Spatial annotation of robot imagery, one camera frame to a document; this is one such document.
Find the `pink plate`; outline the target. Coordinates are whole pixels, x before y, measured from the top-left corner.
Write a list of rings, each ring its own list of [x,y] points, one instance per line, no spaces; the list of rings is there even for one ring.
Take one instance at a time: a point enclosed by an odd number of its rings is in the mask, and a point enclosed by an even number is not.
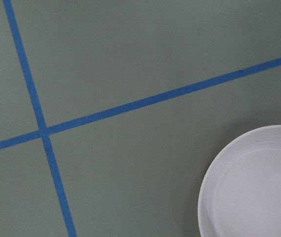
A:
[[[198,224],[203,237],[281,237],[281,125],[220,151],[201,184]]]

